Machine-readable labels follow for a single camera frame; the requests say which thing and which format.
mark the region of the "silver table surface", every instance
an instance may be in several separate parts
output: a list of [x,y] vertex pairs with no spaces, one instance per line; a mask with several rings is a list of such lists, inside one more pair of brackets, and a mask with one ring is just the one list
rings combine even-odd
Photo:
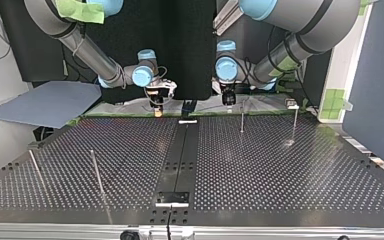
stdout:
[[[41,171],[27,156],[0,171],[0,223],[384,228],[384,171],[333,130],[240,119],[83,120],[36,152]],[[190,206],[155,208],[170,190]]]

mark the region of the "gray panel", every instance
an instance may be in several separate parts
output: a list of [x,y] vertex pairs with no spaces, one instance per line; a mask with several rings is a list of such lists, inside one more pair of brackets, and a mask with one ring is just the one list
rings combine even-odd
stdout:
[[176,189],[193,191],[188,224],[384,227],[384,171],[327,126],[247,117],[242,134],[240,117],[199,122],[196,176],[181,173]]
[[97,85],[49,82],[1,105],[0,120],[59,129],[100,96]]
[[33,161],[0,172],[0,222],[149,224],[161,171],[176,150],[169,149],[176,125],[176,119],[81,121],[37,152],[40,172]]
[[384,160],[384,1],[374,4],[344,129]]

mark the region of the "metal bracket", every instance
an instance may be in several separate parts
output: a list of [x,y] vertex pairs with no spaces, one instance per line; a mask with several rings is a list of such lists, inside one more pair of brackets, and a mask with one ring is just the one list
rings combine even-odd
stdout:
[[228,1],[214,19],[214,29],[218,36],[223,35],[244,13],[239,8],[239,0]]
[[181,240],[195,240],[195,232],[192,228],[185,228],[182,232]]
[[344,106],[342,107],[343,110],[346,110],[346,111],[352,111],[354,108],[354,105],[350,102],[348,102],[347,100],[344,100]]
[[198,120],[190,117],[189,114],[193,113],[196,109],[198,101],[185,100],[182,106],[182,118],[179,120],[179,124],[196,124]]
[[156,207],[185,208],[189,207],[188,192],[160,192]]
[[292,98],[287,98],[285,99],[285,106],[288,110],[297,110],[299,109],[297,101]]

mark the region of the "metal rod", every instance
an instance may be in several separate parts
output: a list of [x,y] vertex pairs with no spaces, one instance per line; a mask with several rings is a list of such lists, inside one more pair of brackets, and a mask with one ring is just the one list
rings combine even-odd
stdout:
[[29,150],[29,154],[30,154],[30,157],[33,161],[33,164],[34,164],[34,168],[36,169],[36,171],[40,171],[40,168],[39,168],[39,165],[37,164],[37,161],[36,161],[36,157],[34,156],[34,152],[33,150]]
[[245,132],[244,127],[245,127],[245,101],[242,102],[242,119],[241,119],[241,133]]
[[104,186],[102,185],[102,181],[101,181],[101,174],[99,173],[98,162],[96,161],[95,151],[90,150],[90,157],[92,158],[93,166],[95,167],[96,178],[98,179],[101,193],[105,194]]
[[297,127],[298,111],[299,111],[299,109],[295,110],[294,129]]

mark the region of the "black curtain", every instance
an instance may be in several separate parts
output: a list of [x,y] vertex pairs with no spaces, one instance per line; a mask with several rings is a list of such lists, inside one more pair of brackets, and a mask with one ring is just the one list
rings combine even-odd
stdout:
[[[178,84],[176,99],[206,100],[211,96],[216,36],[215,0],[125,1],[122,11],[104,25],[89,24],[87,33],[122,66],[137,63],[137,53],[154,49],[167,78]],[[143,97],[143,89],[129,86],[103,89],[110,103]]]

